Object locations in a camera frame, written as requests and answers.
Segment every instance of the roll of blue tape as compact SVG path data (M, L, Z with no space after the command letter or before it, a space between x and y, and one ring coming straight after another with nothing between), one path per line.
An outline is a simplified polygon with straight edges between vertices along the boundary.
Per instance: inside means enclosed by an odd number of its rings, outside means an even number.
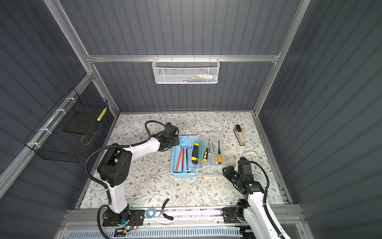
M146 210L146 218L151 219L151 218L155 217L155 213L156 213L156 212L157 212L157 211L156 211L155 208L148 208L148 209Z

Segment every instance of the table surface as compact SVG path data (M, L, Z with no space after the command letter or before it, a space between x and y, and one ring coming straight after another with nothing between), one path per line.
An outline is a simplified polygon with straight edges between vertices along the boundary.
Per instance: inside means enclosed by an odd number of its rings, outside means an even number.
M107 145L113 143L127 145L147 138L144 129L147 120L171 122L179 128L179 135L198 135L203 132L222 134L223 143L220 148L228 165L235 165L243 152L254 150L260 158L252 160L257 161L265 169L270 180L268 202L284 204L250 112L121 114ZM233 132L236 124L242 128L245 146L240 146L237 142ZM148 125L152 125L150 127L152 133L163 129L161 125L155 123ZM126 200L131 208L160 207L166 198L170 199L166 206L235 205L239 198L243 198L222 176L203 176L198 173L193 178L174 177L171 174L171 154L172 149L149 153L131 162L129 176L124 182ZM253 166L252 171L255 180L265 187L266 180L261 170ZM92 181L80 208L98 208L103 204L107 204L106 191Z

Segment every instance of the blue tray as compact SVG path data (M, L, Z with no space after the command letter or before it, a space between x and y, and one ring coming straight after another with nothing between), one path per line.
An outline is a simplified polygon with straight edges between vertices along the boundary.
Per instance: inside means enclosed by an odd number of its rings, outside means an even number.
M180 146L174 146L172 151L172 158L171 158L171 173L174 174L175 177L195 177L196 176L197 170L198 170L198 164L195 165L191 162L191 154L194 148L194 143L196 141L197 141L196 135L195 136L193 135L179 136ZM175 171L176 165L178 164L180 150L181 148L183 149L184 146L191 146L190 148L187 148L188 158L186 158L186 152L185 152L183 171L182 171L182 157L180 158L178 171Z

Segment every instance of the yellow handle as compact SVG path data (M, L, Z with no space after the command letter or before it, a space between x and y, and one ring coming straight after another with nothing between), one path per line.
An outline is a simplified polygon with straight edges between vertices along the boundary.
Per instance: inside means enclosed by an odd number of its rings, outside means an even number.
M106 111L107 111L107 107L105 107L104 110L102 111L102 113L98 116L97 121L101 121L101 119L105 115Z

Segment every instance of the leaf pattern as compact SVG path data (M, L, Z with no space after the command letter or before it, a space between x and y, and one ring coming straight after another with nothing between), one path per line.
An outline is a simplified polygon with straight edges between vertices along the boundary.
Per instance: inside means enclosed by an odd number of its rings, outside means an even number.
M222 134L221 152L227 165L235 165L240 156L248 150L256 151L258 162L267 172L270 180L268 202L283 204L277 183L270 169L264 148L250 112L237 113L179 113L179 114L122 114L115 124L108 145L127 145L147 138L144 123L157 120L171 122L180 129L179 135L198 135L203 132ZM246 140L239 146L233 128L239 124ZM163 129L161 125L149 123L152 133ZM130 207L161 207L166 198L167 206L224 206L234 205L243 196L224 177L203 176L178 178L171 174L171 149L166 152L149 153L131 162L129 176L124 182L125 196ZM265 177L258 167L252 167L254 178L266 185ZM91 182L80 208L98 208L107 204L105 189Z

